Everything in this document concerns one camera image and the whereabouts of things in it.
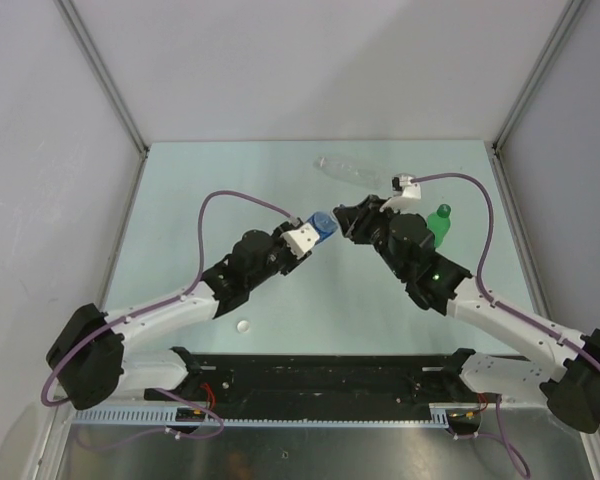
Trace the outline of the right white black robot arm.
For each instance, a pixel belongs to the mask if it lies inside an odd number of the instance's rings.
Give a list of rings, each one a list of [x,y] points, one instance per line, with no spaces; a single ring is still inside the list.
[[[600,329],[586,334],[518,309],[477,275],[438,253],[419,214],[395,213],[370,195],[333,210],[342,235],[370,245],[423,310],[464,321],[508,345],[536,366],[549,410],[587,434],[600,427]]]

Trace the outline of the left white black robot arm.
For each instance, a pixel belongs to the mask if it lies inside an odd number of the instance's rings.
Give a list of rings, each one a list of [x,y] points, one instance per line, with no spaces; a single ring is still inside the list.
[[[142,345],[234,311],[264,282],[297,268],[319,241],[309,223],[285,222],[271,233],[250,230],[190,287],[118,311],[102,312],[92,303],[79,307],[46,355],[52,380],[77,410],[127,390],[164,389],[182,400],[194,397],[201,376],[192,354],[181,347],[144,352]]]

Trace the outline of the clear bottle with blue label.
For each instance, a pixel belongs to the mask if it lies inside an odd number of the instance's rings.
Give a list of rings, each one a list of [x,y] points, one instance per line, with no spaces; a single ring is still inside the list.
[[[329,212],[316,211],[308,219],[308,223],[318,234],[316,244],[320,244],[333,235],[339,226]]]

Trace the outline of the green plastic bottle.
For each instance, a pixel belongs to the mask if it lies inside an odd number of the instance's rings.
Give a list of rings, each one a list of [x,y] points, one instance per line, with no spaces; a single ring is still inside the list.
[[[434,212],[430,213],[426,219],[427,227],[434,235],[435,248],[439,248],[442,245],[446,235],[448,234],[451,228],[451,214],[448,217],[440,216],[438,214],[438,208]]]

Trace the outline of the clear unlabelled plastic bottle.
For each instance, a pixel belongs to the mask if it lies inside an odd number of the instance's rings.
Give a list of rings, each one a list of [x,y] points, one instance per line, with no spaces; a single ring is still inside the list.
[[[378,191],[390,183],[390,173],[370,160],[343,155],[321,155],[313,167],[333,180]]]

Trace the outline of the white bottle cap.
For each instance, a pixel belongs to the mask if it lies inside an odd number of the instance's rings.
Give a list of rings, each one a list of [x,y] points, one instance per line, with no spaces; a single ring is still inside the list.
[[[249,329],[250,329],[250,322],[248,320],[240,320],[236,324],[236,330],[239,333],[246,333],[249,331]]]
[[[323,211],[315,212],[310,218],[310,223],[316,230],[324,232],[333,232],[338,227],[331,215]]]

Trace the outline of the green bottle cap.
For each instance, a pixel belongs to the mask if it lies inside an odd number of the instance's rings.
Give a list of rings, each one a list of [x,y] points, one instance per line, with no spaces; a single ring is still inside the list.
[[[443,217],[448,217],[451,214],[451,207],[448,204],[442,204],[438,208],[438,214]]]

